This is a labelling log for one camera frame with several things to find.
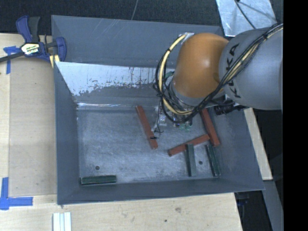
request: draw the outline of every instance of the wire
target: wire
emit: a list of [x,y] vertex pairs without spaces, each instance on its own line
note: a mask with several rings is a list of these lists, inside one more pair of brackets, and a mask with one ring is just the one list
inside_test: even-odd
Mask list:
[[133,15],[131,16],[131,21],[132,21],[132,19],[134,18],[134,16],[135,16],[135,12],[136,12],[136,9],[137,9],[137,5],[138,5],[138,1],[139,0],[136,0],[136,4],[135,4],[135,8],[134,8],[134,12],[133,12]]
[[239,6],[239,3],[237,2],[237,0],[234,0],[236,6],[239,8],[239,10],[241,11],[242,15],[245,17],[246,21],[252,26],[253,29],[255,29],[256,27],[252,24],[252,22],[247,18],[246,14],[243,12],[243,10],[241,9],[241,7]]

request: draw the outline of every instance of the yellow cable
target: yellow cable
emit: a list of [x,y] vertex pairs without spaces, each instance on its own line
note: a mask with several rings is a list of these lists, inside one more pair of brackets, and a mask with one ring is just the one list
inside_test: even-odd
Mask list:
[[[158,87],[159,90],[161,91],[161,93],[163,92],[163,72],[164,72],[164,68],[166,67],[166,61],[168,56],[170,55],[171,51],[173,50],[173,48],[179,43],[181,42],[184,38],[186,37],[186,34],[178,37],[173,43],[172,45],[169,47],[168,51],[165,53],[163,60],[160,64],[160,68],[159,68],[159,78],[158,78]],[[190,111],[179,111],[179,110],[175,110],[171,105],[169,105],[169,103],[167,102],[167,100],[163,97],[163,102],[164,105],[173,113],[178,114],[178,115],[189,115],[192,113],[192,110]]]

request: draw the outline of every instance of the blue clamp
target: blue clamp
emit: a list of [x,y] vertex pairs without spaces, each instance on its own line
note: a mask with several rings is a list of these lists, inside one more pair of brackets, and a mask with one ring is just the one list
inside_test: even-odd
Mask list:
[[4,48],[4,50],[7,49],[5,52],[8,55],[1,57],[0,63],[8,61],[7,74],[9,74],[11,71],[11,63],[9,61],[19,56],[36,57],[50,63],[51,55],[47,51],[47,49],[50,47],[57,46],[57,54],[60,61],[65,60],[66,43],[63,37],[57,37],[55,42],[48,44],[44,44],[43,42],[39,41],[39,36],[37,35],[39,19],[39,17],[29,17],[28,15],[25,15],[16,21],[18,33],[23,36],[25,43],[19,49],[17,49],[15,46]]
[[2,178],[0,210],[8,210],[11,206],[32,206],[33,197],[9,198],[9,178]]
[[[9,46],[9,47],[4,47],[3,48],[4,52],[9,55],[12,53],[19,53],[21,52],[21,49],[16,47],[16,46]],[[11,72],[11,60],[8,60],[6,64],[6,74],[8,75]]]

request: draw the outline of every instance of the wooden table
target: wooden table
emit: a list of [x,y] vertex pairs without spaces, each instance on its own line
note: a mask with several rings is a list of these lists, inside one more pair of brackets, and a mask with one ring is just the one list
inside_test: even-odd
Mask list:
[[[22,44],[18,34],[0,34],[0,57],[6,55],[3,47]],[[9,75],[6,63],[0,64],[0,180],[9,176],[9,196],[34,198],[33,206],[0,210],[0,231],[52,230],[55,212],[71,212],[73,231],[242,230],[233,193],[57,205],[51,65],[24,57],[11,64]],[[253,110],[245,110],[245,116],[262,178],[271,180]]]

